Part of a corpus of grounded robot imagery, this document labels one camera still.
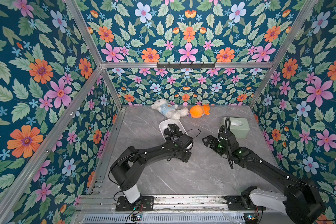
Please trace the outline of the black flip key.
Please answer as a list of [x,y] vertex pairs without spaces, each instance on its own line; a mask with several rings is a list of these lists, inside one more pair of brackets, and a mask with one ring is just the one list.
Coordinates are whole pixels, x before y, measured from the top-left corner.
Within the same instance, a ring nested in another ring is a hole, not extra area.
[[177,135],[180,132],[180,128],[179,128],[179,126],[176,123],[174,123],[174,124],[168,124],[168,127],[169,127],[169,131],[171,133],[174,133],[174,134]]

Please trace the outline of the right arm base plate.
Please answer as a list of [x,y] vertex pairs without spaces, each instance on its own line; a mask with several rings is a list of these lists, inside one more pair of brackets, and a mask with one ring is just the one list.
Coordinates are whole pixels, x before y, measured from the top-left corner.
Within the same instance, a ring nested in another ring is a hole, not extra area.
[[248,196],[225,196],[229,210],[231,211],[265,211],[266,207],[256,206]]

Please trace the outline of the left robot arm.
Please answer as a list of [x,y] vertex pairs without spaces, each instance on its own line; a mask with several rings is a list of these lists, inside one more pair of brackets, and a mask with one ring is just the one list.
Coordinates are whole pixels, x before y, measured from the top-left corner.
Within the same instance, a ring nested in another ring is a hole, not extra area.
[[128,147],[112,164],[109,176],[113,176],[112,182],[119,186],[126,200],[130,204],[140,201],[141,193],[137,182],[146,166],[158,161],[172,159],[187,163],[191,157],[193,138],[183,134],[176,140],[167,139],[163,144],[147,149]]

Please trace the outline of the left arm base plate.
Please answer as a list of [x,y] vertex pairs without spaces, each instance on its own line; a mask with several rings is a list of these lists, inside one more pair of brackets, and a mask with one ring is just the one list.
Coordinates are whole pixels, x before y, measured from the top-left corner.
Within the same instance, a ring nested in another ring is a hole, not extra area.
[[129,203],[126,197],[121,196],[117,200],[115,211],[153,211],[154,199],[153,196],[142,196],[135,203]]

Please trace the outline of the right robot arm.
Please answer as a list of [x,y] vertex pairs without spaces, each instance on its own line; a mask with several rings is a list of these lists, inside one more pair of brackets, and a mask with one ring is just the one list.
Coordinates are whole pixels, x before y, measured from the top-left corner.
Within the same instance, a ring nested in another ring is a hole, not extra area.
[[219,155],[226,155],[229,162],[254,172],[280,193],[251,187],[246,190],[250,201],[286,214],[296,224],[312,224],[326,210],[315,182],[300,179],[266,162],[246,147],[241,147],[231,131],[220,131],[218,137],[209,135],[202,139],[205,146]]

